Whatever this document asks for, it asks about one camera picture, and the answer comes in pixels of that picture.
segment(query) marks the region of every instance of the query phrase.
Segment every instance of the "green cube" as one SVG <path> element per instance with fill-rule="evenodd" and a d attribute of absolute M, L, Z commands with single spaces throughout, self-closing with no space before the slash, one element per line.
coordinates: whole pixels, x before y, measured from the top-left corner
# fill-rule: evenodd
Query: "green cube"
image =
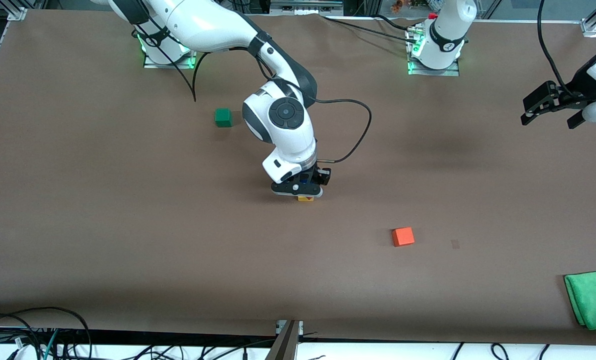
<path fill-rule="evenodd" d="M 231 128 L 234 126 L 232 112 L 226 107 L 219 107 L 216 109 L 213 120 L 216 121 L 216 126 L 219 128 Z"/>

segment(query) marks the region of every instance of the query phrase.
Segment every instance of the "black cable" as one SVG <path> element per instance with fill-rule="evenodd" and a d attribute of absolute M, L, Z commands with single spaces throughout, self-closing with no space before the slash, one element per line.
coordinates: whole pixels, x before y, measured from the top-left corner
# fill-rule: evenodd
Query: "black cable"
<path fill-rule="evenodd" d="M 231 350 L 227 350 L 227 351 L 221 353 L 220 355 L 212 358 L 212 360 L 218 360 L 220 358 L 223 358 L 223 357 L 225 357 L 225 356 L 233 353 L 234 351 L 239 351 L 239 350 L 241 350 L 243 348 L 246 348 L 246 347 L 257 346 L 259 344 L 268 343 L 268 342 L 275 342 L 275 341 L 276 341 L 276 339 L 267 339 L 267 340 L 260 340 L 260 341 L 252 342 L 251 344 L 246 344 L 246 345 L 238 346 L 236 348 L 232 348 Z"/>
<path fill-rule="evenodd" d="M 207 354 L 211 353 L 212 351 L 216 350 L 216 346 L 212 347 L 211 349 L 207 350 L 207 352 L 205 352 L 205 349 L 207 348 L 207 346 L 202 348 L 202 353 L 200 353 L 200 357 L 198 358 L 198 360 L 205 360 L 205 356 L 207 356 Z"/>
<path fill-rule="evenodd" d="M 456 360 L 456 358 L 458 358 L 458 353 L 460 353 L 460 349 L 463 348 L 465 342 L 461 342 L 460 344 L 458 344 L 458 347 L 456 348 L 456 351 L 453 352 L 453 356 L 451 356 L 451 360 Z"/>
<path fill-rule="evenodd" d="M 545 45 L 545 39 L 543 39 L 543 7 L 544 6 L 545 6 L 545 0 L 540 0 L 540 5 L 538 6 L 538 19 L 536 21 L 538 23 L 538 42 L 540 43 L 540 48 L 542 49 L 544 56 L 547 58 L 547 61 L 549 62 L 549 66 L 551 66 L 551 70 L 553 71 L 553 74 L 556 75 L 556 80 L 558 80 L 558 84 L 560 84 L 560 87 L 562 88 L 562 90 L 568 96 L 571 96 L 572 98 L 576 98 L 576 96 L 574 96 L 574 94 L 570 91 L 570 89 L 568 89 L 568 87 L 565 85 L 565 82 L 563 81 L 563 77 L 561 76 L 561 73 L 558 71 L 558 68 L 556 68 L 556 63 L 554 62 L 554 59 L 552 59 L 552 55 L 549 54 L 549 50 L 547 50 L 547 46 Z"/>
<path fill-rule="evenodd" d="M 401 38 L 400 36 L 396 36 L 396 35 L 392 35 L 392 34 L 387 34 L 385 32 L 380 32 L 380 31 L 376 31 L 376 30 L 372 30 L 372 29 L 368 29 L 366 27 L 362 27 L 362 26 L 358 26 L 358 25 L 353 25 L 353 23 L 348 23 L 348 22 L 344 22 L 344 21 L 340 21 L 337 20 L 335 18 L 328 18 L 328 17 L 324 17 L 324 19 L 327 19 L 329 21 L 332 21 L 334 23 L 339 23 L 342 25 L 346 25 L 347 27 L 352 27 L 352 28 L 356 28 L 356 29 L 360 29 L 360 30 L 365 30 L 365 32 L 370 32 L 370 33 L 374 33 L 374 34 L 378 34 L 378 35 L 382 35 L 384 37 L 388 37 L 388 38 L 392 38 L 392 39 L 397 39 L 400 41 L 404 41 L 405 43 L 416 43 L 416 40 L 411 39 L 411 38 Z"/>
<path fill-rule="evenodd" d="M 14 360 L 16 359 L 16 355 L 18 355 L 20 349 L 22 348 L 17 348 L 16 350 L 14 350 L 11 355 L 9 355 L 9 357 L 7 358 L 7 360 Z"/>
<path fill-rule="evenodd" d="M 504 358 L 498 356 L 498 354 L 496 353 L 496 348 L 499 347 L 500 349 L 502 349 L 502 353 L 504 354 Z M 502 346 L 501 344 L 494 342 L 493 344 L 491 344 L 491 355 L 494 356 L 494 358 L 497 358 L 497 360 L 509 360 L 509 355 L 507 354 L 507 351 L 505 349 L 504 346 Z"/>
<path fill-rule="evenodd" d="M 15 320 L 19 321 L 21 324 L 23 324 L 24 327 L 29 330 L 29 335 L 30 335 L 29 340 L 32 342 L 33 347 L 35 348 L 35 357 L 37 358 L 37 360 L 40 360 L 40 353 L 41 353 L 40 342 L 38 341 L 38 337 L 36 336 L 36 333 L 33 331 L 31 326 L 29 326 L 28 322 L 24 321 L 24 319 L 22 319 L 21 317 L 16 316 L 13 312 L 10 314 L 0 312 L 0 319 L 4 319 L 4 318 L 15 319 Z"/>
<path fill-rule="evenodd" d="M 72 317 L 75 317 L 80 322 L 80 324 L 84 328 L 85 333 L 87 335 L 87 340 L 89 342 L 88 358 L 91 360 L 92 351 L 93 351 L 92 335 L 90 334 L 90 328 L 87 325 L 87 321 L 85 321 L 85 319 L 78 312 L 75 312 L 75 311 L 69 310 L 69 309 L 65 309 L 64 307 L 58 307 L 58 306 L 40 306 L 40 307 L 30 307 L 30 308 L 24 309 L 24 310 L 18 310 L 18 311 L 12 312 L 12 314 L 15 315 L 15 314 L 28 313 L 28 312 L 37 312 L 39 310 L 56 310 L 58 312 L 67 313 L 67 314 L 71 315 Z"/>
<path fill-rule="evenodd" d="M 145 29 L 143 29 L 140 25 L 136 25 L 136 27 L 138 27 L 138 29 L 140 29 L 140 31 L 145 34 L 145 36 L 149 36 L 147 35 L 147 32 L 145 31 Z M 174 68 L 176 68 L 176 70 L 178 71 L 178 73 L 180 74 L 180 76 L 182 76 L 184 82 L 186 83 L 186 86 L 188 86 L 189 91 L 191 91 L 191 94 L 193 95 L 193 100 L 196 100 L 196 92 L 194 91 L 194 88 L 191 86 L 191 84 L 189 83 L 189 80 L 187 80 L 187 76 L 184 75 L 184 73 L 180 70 L 180 68 L 178 67 L 178 65 L 172 60 L 172 58 L 167 55 L 167 53 L 165 53 L 160 46 L 158 45 L 150 45 L 149 43 L 151 43 L 151 41 L 145 41 L 145 43 L 148 43 L 147 45 L 151 48 L 156 48 L 158 49 L 163 55 L 164 57 L 167 58 L 167 60 L 174 66 Z"/>
<path fill-rule="evenodd" d="M 203 62 L 203 59 L 211 54 L 211 52 L 205 52 L 200 57 L 198 57 L 198 61 L 193 66 L 193 77 L 191 78 L 191 94 L 193 95 L 193 102 L 196 102 L 196 73 L 198 72 L 198 68 L 200 68 L 200 63 Z"/>
<path fill-rule="evenodd" d="M 234 51 L 234 50 L 245 50 L 246 51 L 247 48 L 237 46 L 237 47 L 229 48 L 228 50 L 229 51 Z M 196 73 L 198 73 L 198 69 L 200 68 L 200 63 L 202 63 L 203 59 L 209 54 L 211 54 L 211 52 L 204 52 L 202 55 L 200 55 L 200 57 L 198 58 L 198 61 L 193 66 L 193 76 L 191 78 L 191 94 L 193 95 L 193 102 L 196 102 Z"/>
<path fill-rule="evenodd" d="M 318 161 L 321 163 L 325 163 L 325 164 L 338 164 L 340 162 L 345 161 L 348 157 L 350 157 L 358 148 L 358 146 L 360 146 L 360 143 L 363 142 L 363 139 L 365 139 L 365 135 L 367 135 L 367 132 L 369 131 L 369 127 L 372 124 L 372 110 L 371 108 L 369 108 L 368 105 L 366 105 L 364 102 L 362 101 L 358 101 L 358 100 L 354 100 L 353 98 L 336 98 L 334 100 L 320 100 L 318 98 L 315 98 L 313 96 L 309 96 L 308 94 L 305 94 L 305 92 L 303 91 L 303 89 L 300 88 L 300 86 L 294 84 L 291 81 L 285 80 L 285 79 L 280 79 L 278 77 L 276 78 L 272 78 L 269 77 L 262 68 L 262 60 L 259 59 L 259 57 L 256 57 L 256 61 L 258 63 L 258 67 L 260 68 L 260 73 L 262 73 L 262 75 L 270 82 L 285 82 L 285 84 L 289 84 L 292 87 L 298 89 L 303 96 L 307 96 L 307 98 L 309 98 L 310 100 L 319 103 L 319 104 L 334 104 L 334 103 L 353 103 L 353 104 L 357 104 L 360 105 L 361 107 L 364 107 L 365 110 L 367 110 L 367 113 L 369 114 L 369 118 L 367 119 L 367 125 L 364 128 L 364 131 L 362 132 L 362 135 L 360 135 L 360 138 L 358 139 L 358 141 L 355 143 L 355 145 L 353 146 L 353 148 L 351 148 L 351 150 L 344 155 L 343 157 L 337 159 L 337 160 L 321 160 L 319 159 Z"/>
<path fill-rule="evenodd" d="M 538 360 L 543 360 L 543 356 L 545 355 L 547 349 L 549 349 L 549 345 L 550 344 L 545 344 L 545 346 L 542 348 L 542 350 L 540 351 L 540 356 L 538 356 Z"/>
<path fill-rule="evenodd" d="M 386 16 L 383 16 L 382 14 L 378 14 L 378 13 L 377 14 L 372 14 L 371 17 L 372 18 L 382 19 L 385 22 L 387 22 L 387 24 L 391 25 L 392 27 L 394 27 L 396 29 L 407 31 L 407 27 L 406 26 L 400 26 L 400 25 L 398 25 L 398 23 L 395 23 L 395 22 L 391 21 L 390 19 L 388 19 Z"/>

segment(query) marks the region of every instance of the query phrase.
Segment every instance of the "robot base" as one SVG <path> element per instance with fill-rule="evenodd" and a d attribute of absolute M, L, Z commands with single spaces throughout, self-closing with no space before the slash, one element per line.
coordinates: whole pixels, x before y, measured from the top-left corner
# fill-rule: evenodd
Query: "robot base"
<path fill-rule="evenodd" d="M 184 54 L 183 57 L 180 57 L 178 61 L 176 61 L 176 65 L 180 70 L 193 69 L 196 66 L 196 61 L 196 51 L 189 51 L 188 53 Z M 176 69 L 172 64 L 155 63 L 146 54 L 144 55 L 142 67 L 145 69 Z"/>
<path fill-rule="evenodd" d="M 407 72 L 409 75 L 430 75 L 430 76 L 458 76 L 460 75 L 458 69 L 458 60 L 454 60 L 448 68 L 442 70 L 436 70 L 424 66 L 419 59 L 416 59 L 412 55 L 414 49 L 423 42 L 425 28 L 423 23 L 417 23 L 416 25 L 410 26 L 405 31 L 406 39 L 414 39 L 417 43 L 407 43 Z"/>

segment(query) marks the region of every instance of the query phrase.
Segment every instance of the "orange cube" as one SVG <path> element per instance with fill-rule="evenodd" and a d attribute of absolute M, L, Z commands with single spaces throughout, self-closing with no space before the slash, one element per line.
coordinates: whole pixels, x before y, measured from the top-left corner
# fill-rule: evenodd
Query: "orange cube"
<path fill-rule="evenodd" d="M 414 240 L 414 232 L 410 227 L 396 228 L 396 230 L 391 232 L 391 237 L 393 238 L 393 246 L 395 247 L 407 246 L 416 242 Z"/>

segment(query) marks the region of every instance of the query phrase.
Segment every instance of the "green towel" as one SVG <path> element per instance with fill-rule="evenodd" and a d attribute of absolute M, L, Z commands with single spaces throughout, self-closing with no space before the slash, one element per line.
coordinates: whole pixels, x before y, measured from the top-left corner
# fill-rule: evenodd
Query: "green towel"
<path fill-rule="evenodd" d="M 566 275 L 565 285 L 578 323 L 596 330 L 596 271 Z"/>

